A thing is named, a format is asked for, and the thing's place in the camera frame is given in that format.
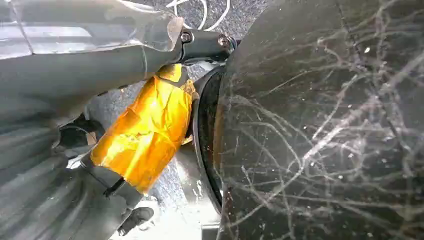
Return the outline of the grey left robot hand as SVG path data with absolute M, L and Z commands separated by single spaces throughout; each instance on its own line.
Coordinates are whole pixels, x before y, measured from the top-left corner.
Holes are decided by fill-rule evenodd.
M 0 3 L 0 237 L 108 240 L 186 136 L 195 84 L 184 66 L 224 62 L 236 42 L 127 0 Z M 145 81 L 69 167 L 61 145 L 86 104 Z

